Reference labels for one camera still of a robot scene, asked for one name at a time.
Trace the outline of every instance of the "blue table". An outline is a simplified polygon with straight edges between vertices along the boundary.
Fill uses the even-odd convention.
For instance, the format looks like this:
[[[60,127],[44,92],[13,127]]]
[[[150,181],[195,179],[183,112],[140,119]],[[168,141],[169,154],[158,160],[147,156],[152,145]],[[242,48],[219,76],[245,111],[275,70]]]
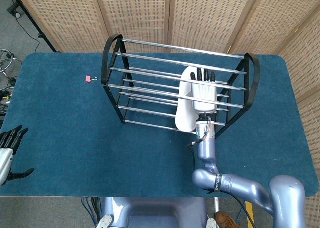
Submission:
[[[202,54],[150,55],[220,67],[239,62]],[[217,139],[219,170],[266,189],[272,177],[292,175],[307,196],[314,195],[319,183],[286,63],[276,55],[258,57],[261,75],[253,106]],[[2,130],[29,128],[12,171],[35,171],[8,182],[0,194],[207,196],[192,183],[187,144],[194,135],[122,124],[101,85],[101,64],[100,53],[34,53],[25,59]],[[141,67],[139,61],[132,65]],[[98,81],[86,83],[86,75]]]

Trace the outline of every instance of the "brown shoe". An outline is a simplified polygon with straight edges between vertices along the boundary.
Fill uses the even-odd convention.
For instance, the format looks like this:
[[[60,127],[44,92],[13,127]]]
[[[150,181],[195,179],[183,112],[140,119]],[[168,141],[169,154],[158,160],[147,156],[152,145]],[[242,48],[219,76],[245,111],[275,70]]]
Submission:
[[[234,219],[225,212],[215,213],[214,219],[220,228],[240,228],[240,224],[237,224]]]

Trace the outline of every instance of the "gray floor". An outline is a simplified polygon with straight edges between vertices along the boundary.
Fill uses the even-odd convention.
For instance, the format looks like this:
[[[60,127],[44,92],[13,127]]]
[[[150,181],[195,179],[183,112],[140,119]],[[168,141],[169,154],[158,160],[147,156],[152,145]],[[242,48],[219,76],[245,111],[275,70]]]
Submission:
[[[0,48],[9,49],[23,60],[34,52],[38,43],[7,12],[11,4],[11,0],[0,0]],[[33,37],[38,38],[36,28],[26,15],[22,15],[19,21]],[[39,40],[38,52],[52,52],[44,40]],[[8,69],[8,74],[11,77],[18,76],[20,68],[21,65],[16,62]],[[7,83],[7,78],[0,74],[0,89]],[[240,208],[232,198],[220,199],[221,211],[228,212],[234,218]],[[213,199],[207,199],[207,209],[208,215],[213,217]],[[256,206],[253,212],[257,227],[272,227],[273,219],[270,215]],[[248,227],[244,212],[241,213],[239,222],[242,227]],[[79,197],[0,197],[0,227],[93,227],[93,223]]]

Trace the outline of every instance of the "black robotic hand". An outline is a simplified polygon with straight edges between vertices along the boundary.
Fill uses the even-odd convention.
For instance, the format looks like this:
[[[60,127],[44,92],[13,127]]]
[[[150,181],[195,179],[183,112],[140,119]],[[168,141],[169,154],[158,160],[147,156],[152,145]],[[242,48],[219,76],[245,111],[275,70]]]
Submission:
[[[0,134],[0,186],[5,184],[7,180],[25,178],[35,170],[31,168],[24,173],[11,173],[14,156],[23,136],[28,132],[28,129],[21,129],[22,125],[19,125],[13,130]]]

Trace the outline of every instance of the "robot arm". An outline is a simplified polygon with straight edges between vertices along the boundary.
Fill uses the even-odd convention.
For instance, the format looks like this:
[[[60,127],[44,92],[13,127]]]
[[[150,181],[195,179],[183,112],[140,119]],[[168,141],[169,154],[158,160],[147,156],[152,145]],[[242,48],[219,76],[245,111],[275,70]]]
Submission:
[[[28,129],[21,129],[22,125],[0,134],[0,186],[4,185],[7,180],[25,178],[35,170],[31,168],[24,173],[11,172],[14,156],[17,153],[23,136],[28,132]]]

